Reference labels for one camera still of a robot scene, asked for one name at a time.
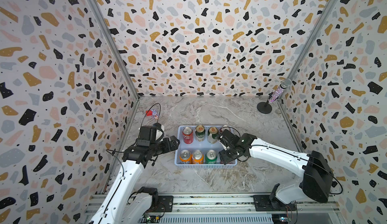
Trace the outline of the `green soda can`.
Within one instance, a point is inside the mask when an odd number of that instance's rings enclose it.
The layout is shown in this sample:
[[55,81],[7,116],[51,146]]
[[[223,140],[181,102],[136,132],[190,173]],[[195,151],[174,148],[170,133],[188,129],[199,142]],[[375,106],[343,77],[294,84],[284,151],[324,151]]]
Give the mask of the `green soda can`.
[[205,155],[206,164],[216,164],[217,163],[217,153],[215,150],[210,149],[206,152]]

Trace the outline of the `green white gold-top can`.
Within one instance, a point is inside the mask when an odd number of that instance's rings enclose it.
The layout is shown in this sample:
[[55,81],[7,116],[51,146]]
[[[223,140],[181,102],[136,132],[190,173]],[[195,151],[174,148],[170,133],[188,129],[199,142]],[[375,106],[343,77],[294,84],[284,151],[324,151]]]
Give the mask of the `green white gold-top can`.
[[207,140],[209,143],[215,144],[218,141],[218,134],[219,134],[218,128],[214,126],[210,127],[208,129],[207,134],[208,134]]

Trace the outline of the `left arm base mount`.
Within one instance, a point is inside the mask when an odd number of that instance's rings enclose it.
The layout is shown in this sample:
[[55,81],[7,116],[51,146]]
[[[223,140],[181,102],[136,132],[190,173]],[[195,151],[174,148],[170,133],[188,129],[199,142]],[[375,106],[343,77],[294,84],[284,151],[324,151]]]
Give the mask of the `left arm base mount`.
[[172,195],[151,195],[149,193],[137,193],[128,199],[130,214],[142,215],[151,213],[170,213],[173,208],[174,197]]

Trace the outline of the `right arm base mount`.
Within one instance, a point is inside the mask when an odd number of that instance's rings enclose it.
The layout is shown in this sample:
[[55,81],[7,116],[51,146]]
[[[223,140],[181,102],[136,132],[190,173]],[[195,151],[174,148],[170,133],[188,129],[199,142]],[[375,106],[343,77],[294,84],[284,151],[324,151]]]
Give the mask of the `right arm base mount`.
[[295,204],[283,204],[276,197],[271,198],[268,194],[254,195],[253,204],[256,212],[296,211]]

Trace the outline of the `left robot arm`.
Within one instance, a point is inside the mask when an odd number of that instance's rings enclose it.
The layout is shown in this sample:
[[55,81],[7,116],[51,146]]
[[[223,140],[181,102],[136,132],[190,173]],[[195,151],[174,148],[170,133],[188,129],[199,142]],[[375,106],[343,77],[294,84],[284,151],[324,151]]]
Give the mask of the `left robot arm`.
[[134,186],[149,161],[164,153],[178,149],[180,140],[175,136],[160,141],[141,140],[124,151],[123,161],[111,189],[102,205],[91,218],[91,224],[136,224],[146,212],[155,211],[160,205],[156,188]]

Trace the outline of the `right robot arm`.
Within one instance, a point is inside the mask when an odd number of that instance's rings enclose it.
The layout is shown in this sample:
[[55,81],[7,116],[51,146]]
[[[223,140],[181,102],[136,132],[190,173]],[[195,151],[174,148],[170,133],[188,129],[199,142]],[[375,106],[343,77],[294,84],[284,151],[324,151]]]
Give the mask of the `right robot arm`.
[[255,158],[280,166],[297,177],[288,184],[276,184],[268,200],[259,207],[270,206],[279,210],[298,200],[309,198],[318,203],[327,203],[332,195],[332,182],[336,180],[326,159],[318,151],[296,152],[270,144],[252,134],[235,135],[224,130],[218,135],[223,150],[219,158],[228,164],[240,157]]

